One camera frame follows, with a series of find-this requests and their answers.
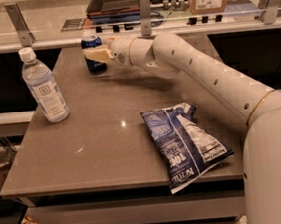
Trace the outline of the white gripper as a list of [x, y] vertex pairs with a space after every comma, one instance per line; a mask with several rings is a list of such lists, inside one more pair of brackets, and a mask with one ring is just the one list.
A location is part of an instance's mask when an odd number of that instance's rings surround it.
[[133, 37], [116, 38], [108, 36], [105, 43], [111, 44], [111, 49], [107, 45], [99, 45], [98, 47], [83, 49], [82, 53], [88, 60], [108, 64], [113, 59], [118, 65], [128, 67], [132, 64], [130, 60], [130, 46], [133, 40]]

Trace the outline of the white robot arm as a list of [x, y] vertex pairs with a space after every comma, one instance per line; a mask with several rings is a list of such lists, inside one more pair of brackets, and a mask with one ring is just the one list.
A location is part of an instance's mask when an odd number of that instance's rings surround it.
[[183, 71], [246, 124], [243, 178], [247, 224], [281, 224], [281, 92], [195, 49], [176, 34], [117, 37], [83, 51], [90, 60], [140, 66], [163, 78]]

